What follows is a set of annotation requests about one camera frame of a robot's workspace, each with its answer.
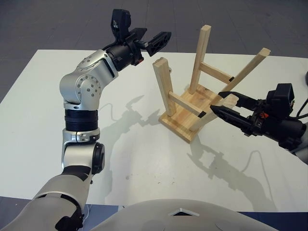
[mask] black tape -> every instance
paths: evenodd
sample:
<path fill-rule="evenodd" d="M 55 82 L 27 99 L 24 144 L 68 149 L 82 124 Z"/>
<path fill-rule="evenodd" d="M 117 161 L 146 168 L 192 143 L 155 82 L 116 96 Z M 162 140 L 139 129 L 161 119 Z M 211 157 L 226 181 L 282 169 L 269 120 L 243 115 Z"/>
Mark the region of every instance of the black tape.
<path fill-rule="evenodd" d="M 199 115 L 198 115 L 198 117 L 199 118 L 202 118 L 202 117 L 204 117 L 206 115 L 206 112 L 205 111 L 202 111 Z"/>

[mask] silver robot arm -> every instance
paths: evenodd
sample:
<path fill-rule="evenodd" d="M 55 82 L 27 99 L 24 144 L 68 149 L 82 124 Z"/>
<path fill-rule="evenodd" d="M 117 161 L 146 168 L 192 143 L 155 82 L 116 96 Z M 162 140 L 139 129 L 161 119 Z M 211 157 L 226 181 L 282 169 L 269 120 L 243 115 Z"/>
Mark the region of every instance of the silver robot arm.
<path fill-rule="evenodd" d="M 108 54 L 98 50 L 62 78 L 64 108 L 72 114 L 66 113 L 63 130 L 63 172 L 51 178 L 3 231 L 70 231 L 82 227 L 92 177 L 104 166 L 104 146 L 96 142 L 100 135 L 97 117 L 90 122 L 86 117 L 97 114 L 103 88 L 117 76 Z M 86 117 L 76 119 L 75 114 L 78 117 L 80 113 Z"/>
<path fill-rule="evenodd" d="M 161 32 L 149 42 L 141 41 L 146 28 L 128 31 L 130 14 L 114 10 L 111 29 L 115 42 L 84 58 L 60 82 L 64 98 L 63 172 L 51 178 L 2 231 L 75 231 L 82 227 L 92 177 L 104 167 L 104 145 L 97 142 L 98 107 L 102 90 L 128 65 L 143 61 L 141 49 L 152 56 L 169 42 L 171 33 Z"/>

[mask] black robot arm segment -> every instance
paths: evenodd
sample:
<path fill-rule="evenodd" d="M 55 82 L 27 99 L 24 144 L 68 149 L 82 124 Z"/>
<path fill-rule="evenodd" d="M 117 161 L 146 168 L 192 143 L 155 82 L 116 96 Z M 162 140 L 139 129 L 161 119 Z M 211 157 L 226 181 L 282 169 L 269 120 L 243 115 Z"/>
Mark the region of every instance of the black robot arm segment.
<path fill-rule="evenodd" d="M 307 148 L 303 147 L 307 142 L 307 124 L 296 117 L 290 117 L 294 104 L 292 84 L 278 84 L 276 90 L 268 92 L 265 100 L 255 100 L 233 91 L 219 93 L 223 98 L 229 94 L 239 97 L 236 106 L 253 111 L 253 114 L 245 118 L 224 106 L 210 106 L 218 117 L 240 128 L 246 136 L 267 136 L 293 154 L 300 147 Z"/>
<path fill-rule="evenodd" d="M 131 65 L 138 65 L 144 60 L 141 49 L 147 50 L 152 56 L 164 48 L 170 40 L 171 32 L 160 32 L 151 41 L 141 41 L 146 28 L 135 28 L 128 31 L 130 27 L 130 14 L 128 11 L 115 9 L 111 19 L 111 30 L 115 42 L 103 48 L 106 50 L 117 71 Z"/>

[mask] white table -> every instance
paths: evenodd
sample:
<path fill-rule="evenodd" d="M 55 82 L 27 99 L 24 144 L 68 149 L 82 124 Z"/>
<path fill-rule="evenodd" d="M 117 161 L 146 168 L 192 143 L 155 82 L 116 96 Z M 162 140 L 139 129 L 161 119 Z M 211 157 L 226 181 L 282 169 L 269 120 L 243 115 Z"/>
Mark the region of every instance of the white table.
<path fill-rule="evenodd" d="M 59 82 L 91 53 L 37 51 L 2 101 L 0 196 L 30 199 L 62 172 L 64 109 Z M 130 205 L 185 198 L 235 211 L 308 211 L 308 167 L 276 142 L 248 138 L 216 119 L 189 145 L 159 124 L 164 106 L 152 63 L 161 56 L 168 59 L 174 92 L 181 94 L 190 82 L 194 54 L 143 55 L 142 64 L 124 69 L 103 91 L 99 127 L 106 166 L 93 178 L 88 203 Z M 207 54 L 205 60 L 235 75 L 252 57 Z M 308 59 L 270 56 L 234 90 L 264 99 L 278 83 L 290 82 L 294 115 L 307 98 L 307 70 Z M 216 92 L 223 87 L 205 74 L 200 82 Z"/>

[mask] cable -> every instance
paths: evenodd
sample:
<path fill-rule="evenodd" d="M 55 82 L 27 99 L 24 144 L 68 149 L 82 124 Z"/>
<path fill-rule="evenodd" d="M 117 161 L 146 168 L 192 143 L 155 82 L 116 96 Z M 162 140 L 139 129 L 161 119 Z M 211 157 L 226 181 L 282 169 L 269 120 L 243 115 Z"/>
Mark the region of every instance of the cable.
<path fill-rule="evenodd" d="M 299 114 L 302 112 L 302 110 L 304 109 L 304 107 L 306 106 L 306 104 L 308 103 L 308 98 L 306 99 L 306 101 L 303 103 L 303 105 L 301 106 L 301 108 L 298 110 L 296 117 L 299 117 Z"/>
<path fill-rule="evenodd" d="M 291 117 L 289 116 L 288 119 L 291 119 L 291 120 L 297 120 L 297 119 L 302 119 L 302 118 L 305 118 L 308 116 L 308 113 L 306 114 L 303 114 L 303 115 L 299 115 L 302 110 L 304 109 L 304 107 L 306 106 L 306 104 L 308 103 L 308 98 L 306 99 L 306 101 L 303 103 L 303 105 L 301 106 L 301 108 L 298 110 L 297 114 L 296 114 L 296 117 Z"/>

